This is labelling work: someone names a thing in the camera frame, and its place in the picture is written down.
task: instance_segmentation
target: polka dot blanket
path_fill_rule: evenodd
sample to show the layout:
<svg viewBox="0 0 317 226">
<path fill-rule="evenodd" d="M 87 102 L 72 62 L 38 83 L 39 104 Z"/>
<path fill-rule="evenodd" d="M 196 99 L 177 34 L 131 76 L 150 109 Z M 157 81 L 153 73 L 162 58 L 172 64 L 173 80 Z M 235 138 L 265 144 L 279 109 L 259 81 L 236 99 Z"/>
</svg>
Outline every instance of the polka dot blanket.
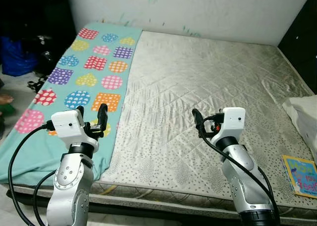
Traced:
<svg viewBox="0 0 317 226">
<path fill-rule="evenodd" d="M 50 120 L 55 112 L 85 108 L 84 121 L 94 123 L 101 103 L 108 105 L 105 137 L 94 154 L 94 179 L 109 167 L 116 126 L 126 93 L 133 54 L 142 30 L 104 23 L 90 23 L 80 30 L 42 89 L 25 110 L 0 147 L 0 183 L 7 182 L 10 158 L 21 140 Z M 55 131 L 41 130 L 21 148 L 13 167 L 16 184 L 35 185 L 54 169 L 67 152 Z"/>
</svg>

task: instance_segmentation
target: mattress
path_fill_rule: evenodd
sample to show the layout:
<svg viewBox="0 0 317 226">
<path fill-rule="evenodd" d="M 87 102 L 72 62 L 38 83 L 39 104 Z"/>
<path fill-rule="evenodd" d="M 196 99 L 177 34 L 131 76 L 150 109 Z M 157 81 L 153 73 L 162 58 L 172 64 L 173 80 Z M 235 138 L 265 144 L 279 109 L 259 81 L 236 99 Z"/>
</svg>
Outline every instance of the mattress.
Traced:
<svg viewBox="0 0 317 226">
<path fill-rule="evenodd" d="M 282 108 L 311 94 L 276 47 L 144 31 L 110 167 L 91 201 L 237 219 L 220 156 L 198 138 L 191 110 L 243 107 L 240 143 L 268 176 L 282 223 L 314 225 L 317 200 L 293 194 L 281 162 L 282 154 L 313 159 Z"/>
</svg>

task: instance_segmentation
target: orange square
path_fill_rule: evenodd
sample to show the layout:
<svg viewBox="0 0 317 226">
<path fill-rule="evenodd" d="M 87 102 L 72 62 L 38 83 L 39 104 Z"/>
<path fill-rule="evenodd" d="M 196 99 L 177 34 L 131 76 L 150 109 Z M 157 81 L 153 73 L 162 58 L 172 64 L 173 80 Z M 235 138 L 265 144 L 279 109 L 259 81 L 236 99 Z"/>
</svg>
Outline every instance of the orange square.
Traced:
<svg viewBox="0 0 317 226">
<path fill-rule="evenodd" d="M 117 110 L 121 95 L 119 94 L 108 94 L 99 92 L 94 100 L 92 111 L 98 111 L 102 103 L 107 104 L 108 112 L 115 112 Z"/>
</svg>

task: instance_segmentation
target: book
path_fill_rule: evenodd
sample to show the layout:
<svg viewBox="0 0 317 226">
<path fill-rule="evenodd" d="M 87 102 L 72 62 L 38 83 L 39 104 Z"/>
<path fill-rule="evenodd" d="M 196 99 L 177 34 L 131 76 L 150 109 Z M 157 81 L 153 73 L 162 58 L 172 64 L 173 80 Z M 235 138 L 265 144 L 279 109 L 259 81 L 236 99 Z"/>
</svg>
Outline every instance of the book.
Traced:
<svg viewBox="0 0 317 226">
<path fill-rule="evenodd" d="M 282 155 L 286 174 L 296 195 L 317 199 L 317 168 L 314 161 Z"/>
</svg>

